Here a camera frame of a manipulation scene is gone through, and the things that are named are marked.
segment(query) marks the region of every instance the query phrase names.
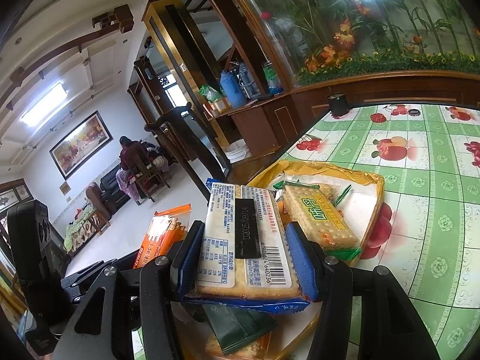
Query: black leather sofa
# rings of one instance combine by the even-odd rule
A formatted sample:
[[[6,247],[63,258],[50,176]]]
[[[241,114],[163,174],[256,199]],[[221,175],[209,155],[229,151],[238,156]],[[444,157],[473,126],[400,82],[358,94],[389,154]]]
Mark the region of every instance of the black leather sofa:
[[[130,199],[130,196],[123,192],[117,183],[116,174],[119,169],[120,165],[117,165],[100,179],[101,199],[112,215]]]

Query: ceiling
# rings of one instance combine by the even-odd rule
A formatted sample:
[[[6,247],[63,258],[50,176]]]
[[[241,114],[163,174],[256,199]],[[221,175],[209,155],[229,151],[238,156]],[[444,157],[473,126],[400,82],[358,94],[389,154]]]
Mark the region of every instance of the ceiling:
[[[191,0],[188,5],[207,41],[218,41],[219,28],[225,28],[209,3]],[[11,85],[10,76],[18,67],[27,68],[39,57],[77,37],[99,29],[92,28],[92,17],[128,4],[135,25],[132,31],[112,32],[102,38],[70,49],[51,59],[28,76],[20,88],[0,103],[0,175],[21,172],[35,156],[45,138],[65,123],[85,103],[112,88],[126,90],[136,76],[133,62],[147,50],[148,36],[141,22],[148,0],[33,0],[15,26],[0,52],[0,96]],[[20,117],[57,83],[67,92],[67,104],[39,127],[29,127]]]

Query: decorative plant backdrop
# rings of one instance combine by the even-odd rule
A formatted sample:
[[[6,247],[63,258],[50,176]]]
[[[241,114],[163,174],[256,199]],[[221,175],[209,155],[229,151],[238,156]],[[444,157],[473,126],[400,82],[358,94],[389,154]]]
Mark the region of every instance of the decorative plant backdrop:
[[[480,73],[457,0],[250,0],[300,85],[382,71]]]

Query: ceiling light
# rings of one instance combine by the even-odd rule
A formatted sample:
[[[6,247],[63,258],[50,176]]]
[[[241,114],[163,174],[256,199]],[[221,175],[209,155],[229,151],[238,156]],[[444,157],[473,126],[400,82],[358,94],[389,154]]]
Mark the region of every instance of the ceiling light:
[[[20,120],[30,127],[35,127],[52,111],[57,110],[66,98],[67,93],[62,84],[57,84],[32,109],[25,112]]]

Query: table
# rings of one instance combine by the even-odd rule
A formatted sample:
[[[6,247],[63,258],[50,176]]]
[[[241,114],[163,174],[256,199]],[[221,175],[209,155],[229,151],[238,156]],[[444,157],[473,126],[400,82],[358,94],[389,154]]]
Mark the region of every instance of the table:
[[[315,138],[316,150],[300,145]],[[385,150],[385,143],[399,147]],[[403,103],[354,108],[339,119],[327,114],[280,158],[385,178],[392,235],[357,267],[387,266],[442,360],[455,359],[480,325],[480,111]],[[358,348],[360,310],[356,298],[350,352]]]
[[[75,255],[88,240],[90,240],[97,232],[102,234],[102,228],[110,226],[102,213],[92,205],[87,205],[70,225],[67,226],[64,247],[70,255]]]

